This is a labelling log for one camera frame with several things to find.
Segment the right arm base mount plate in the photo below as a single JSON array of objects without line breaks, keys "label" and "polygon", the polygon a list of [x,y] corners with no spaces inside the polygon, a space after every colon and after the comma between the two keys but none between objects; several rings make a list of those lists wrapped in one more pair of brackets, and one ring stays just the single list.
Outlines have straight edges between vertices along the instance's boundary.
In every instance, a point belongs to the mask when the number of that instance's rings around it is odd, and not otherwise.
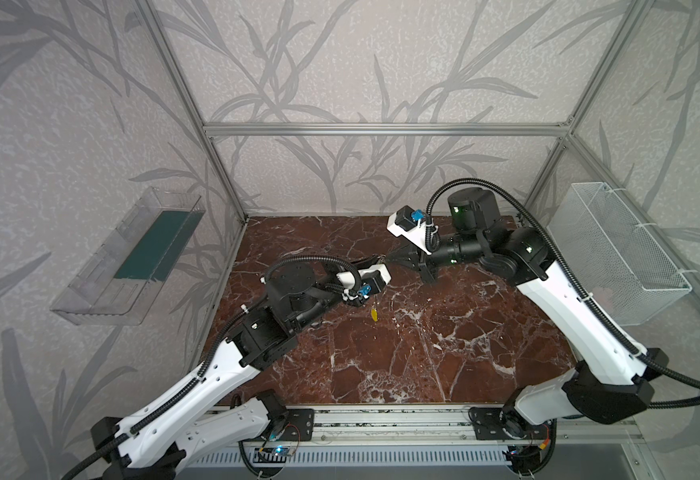
[{"label": "right arm base mount plate", "polygon": [[504,407],[473,406],[468,419],[478,440],[542,442],[552,436],[557,425],[555,420],[533,425]]}]

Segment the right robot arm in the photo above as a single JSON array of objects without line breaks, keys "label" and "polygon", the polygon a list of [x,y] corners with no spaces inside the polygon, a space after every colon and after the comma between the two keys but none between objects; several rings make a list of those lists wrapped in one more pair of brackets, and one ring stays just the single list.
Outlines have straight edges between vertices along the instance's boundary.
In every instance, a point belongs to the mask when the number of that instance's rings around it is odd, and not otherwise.
[{"label": "right robot arm", "polygon": [[426,241],[431,216],[404,206],[387,229],[404,244],[390,260],[434,283],[447,265],[477,263],[532,300],[566,336],[581,359],[566,373],[516,390],[502,409],[506,429],[541,425],[577,415],[614,424],[649,409],[659,372],[641,362],[598,319],[566,276],[540,232],[513,229],[500,215],[493,192],[479,187],[448,198],[454,233],[438,244]]}]

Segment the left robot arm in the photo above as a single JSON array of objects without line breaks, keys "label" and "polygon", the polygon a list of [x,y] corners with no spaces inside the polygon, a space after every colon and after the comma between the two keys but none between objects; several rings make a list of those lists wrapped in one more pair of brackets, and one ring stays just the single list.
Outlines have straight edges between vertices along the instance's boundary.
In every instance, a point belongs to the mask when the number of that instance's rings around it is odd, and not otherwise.
[{"label": "left robot arm", "polygon": [[216,415],[208,410],[297,347],[300,333],[340,304],[354,307],[384,291],[391,274],[373,256],[350,262],[294,255],[271,265],[265,291],[214,340],[202,362],[156,400],[92,429],[93,460],[105,479],[173,479],[201,458],[234,443],[278,435],[288,409],[272,392]]}]

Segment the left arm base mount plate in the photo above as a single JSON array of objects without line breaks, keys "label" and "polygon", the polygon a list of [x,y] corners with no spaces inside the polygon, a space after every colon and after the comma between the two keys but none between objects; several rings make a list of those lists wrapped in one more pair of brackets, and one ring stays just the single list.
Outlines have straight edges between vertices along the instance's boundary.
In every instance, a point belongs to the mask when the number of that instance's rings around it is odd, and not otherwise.
[{"label": "left arm base mount plate", "polygon": [[249,438],[249,441],[310,441],[313,437],[315,416],[314,409],[290,408],[284,416],[271,422],[262,433]]}]

